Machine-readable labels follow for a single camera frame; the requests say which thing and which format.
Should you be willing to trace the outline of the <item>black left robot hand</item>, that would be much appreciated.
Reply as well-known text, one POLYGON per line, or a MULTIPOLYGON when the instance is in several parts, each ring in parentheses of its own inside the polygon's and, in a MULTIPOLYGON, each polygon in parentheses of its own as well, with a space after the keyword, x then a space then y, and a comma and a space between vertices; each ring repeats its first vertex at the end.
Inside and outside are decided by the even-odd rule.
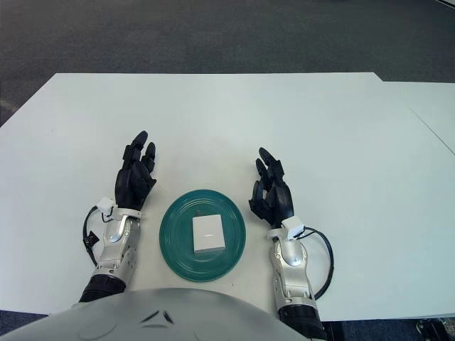
POLYGON ((150 142, 145 153, 148 133, 141 131, 133 141, 125 146, 123 164, 118 171, 114 195, 119 208, 141 211, 156 179, 151 177, 155 166, 156 146, 150 142))

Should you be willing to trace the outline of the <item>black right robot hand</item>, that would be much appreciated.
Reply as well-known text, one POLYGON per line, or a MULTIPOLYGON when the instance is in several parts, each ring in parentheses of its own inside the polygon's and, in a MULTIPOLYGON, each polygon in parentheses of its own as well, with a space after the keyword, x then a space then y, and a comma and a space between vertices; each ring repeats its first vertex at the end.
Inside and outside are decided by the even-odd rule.
POLYGON ((284 181, 281 161, 263 147, 259 156, 255 161, 259 180, 253 185, 250 209, 272 228, 281 228, 284 220, 294 216, 291 191, 284 181))

